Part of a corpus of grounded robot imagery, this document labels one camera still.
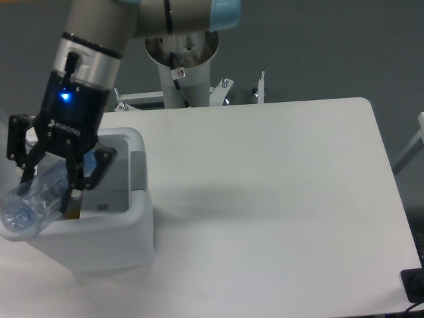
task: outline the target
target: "plastic water bottle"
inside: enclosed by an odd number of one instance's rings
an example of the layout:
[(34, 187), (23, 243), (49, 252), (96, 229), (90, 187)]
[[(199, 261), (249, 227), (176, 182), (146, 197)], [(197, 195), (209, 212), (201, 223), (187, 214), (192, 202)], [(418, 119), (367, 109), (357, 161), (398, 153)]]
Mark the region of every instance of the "plastic water bottle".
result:
[(60, 160), (51, 168), (20, 184), (6, 196), (1, 222), (24, 237), (34, 237), (60, 215), (62, 198), (68, 188), (68, 172)]

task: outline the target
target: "blue led light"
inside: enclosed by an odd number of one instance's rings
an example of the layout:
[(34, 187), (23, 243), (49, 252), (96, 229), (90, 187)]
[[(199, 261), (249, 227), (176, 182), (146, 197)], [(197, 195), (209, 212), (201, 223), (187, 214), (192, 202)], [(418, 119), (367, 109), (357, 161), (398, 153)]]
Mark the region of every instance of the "blue led light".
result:
[(70, 95), (68, 93), (62, 93), (60, 94), (60, 97), (64, 100), (67, 101), (69, 100)]

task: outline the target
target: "white tabletop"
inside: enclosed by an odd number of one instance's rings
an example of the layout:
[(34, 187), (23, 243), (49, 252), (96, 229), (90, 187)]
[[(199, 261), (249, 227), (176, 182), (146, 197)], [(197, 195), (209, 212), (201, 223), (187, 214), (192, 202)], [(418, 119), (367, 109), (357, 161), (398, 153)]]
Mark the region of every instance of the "white tabletop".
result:
[(403, 311), (420, 262), (365, 99), (107, 113), (142, 133), (153, 264), (72, 274), (0, 239), (2, 317)]

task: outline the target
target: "black object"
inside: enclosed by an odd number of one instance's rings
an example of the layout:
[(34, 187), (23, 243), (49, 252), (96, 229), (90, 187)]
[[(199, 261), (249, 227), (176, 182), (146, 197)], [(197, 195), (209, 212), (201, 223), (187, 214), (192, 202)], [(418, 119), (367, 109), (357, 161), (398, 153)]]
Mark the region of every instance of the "black object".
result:
[[(170, 67), (171, 67), (171, 71), (176, 69), (175, 64), (174, 64), (174, 58), (175, 58), (175, 54), (171, 52), (170, 53)], [(181, 86), (180, 86), (180, 83), (179, 83), (178, 79), (174, 79), (174, 85), (175, 85), (175, 88), (179, 91), (179, 93), (181, 95), (181, 98), (183, 99), (184, 105), (187, 108), (191, 108), (191, 105), (188, 102), (186, 95), (184, 94), (183, 90), (181, 89)]]
[(165, 19), (166, 19), (166, 30), (168, 31), (168, 34), (174, 33), (174, 26), (172, 25), (172, 10), (171, 10), (171, 3), (170, 0), (164, 0), (164, 6), (165, 6)]
[(408, 300), (412, 303), (424, 301), (424, 269), (402, 270), (400, 276)]
[[(27, 115), (9, 118), (7, 157), (23, 169), (21, 183), (32, 179), (34, 167), (46, 152), (66, 160), (69, 188), (61, 212), (65, 212), (72, 190), (93, 189), (116, 156), (116, 150), (99, 144), (97, 137), (109, 90), (72, 82), (79, 60), (79, 54), (70, 52), (65, 75), (50, 74), (41, 111), (34, 119)], [(27, 153), (26, 133), (32, 127), (38, 142)], [(90, 176), (84, 177), (83, 156), (93, 148), (97, 165)]]

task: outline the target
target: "gray floor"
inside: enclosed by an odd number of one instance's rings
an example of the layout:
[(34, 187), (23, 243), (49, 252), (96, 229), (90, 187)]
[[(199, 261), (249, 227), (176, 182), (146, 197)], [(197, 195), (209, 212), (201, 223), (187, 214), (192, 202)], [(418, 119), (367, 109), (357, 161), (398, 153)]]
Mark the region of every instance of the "gray floor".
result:
[[(38, 112), (71, 1), (0, 3), (0, 108)], [(211, 80), (236, 81), (235, 101), (266, 70), (267, 102), (365, 97), (391, 161), (424, 111), (424, 1), (243, 1), (237, 28), (220, 33)], [(121, 93), (158, 91), (143, 41), (132, 41), (116, 82)], [(413, 226), (424, 229), (424, 154), (397, 177)]]

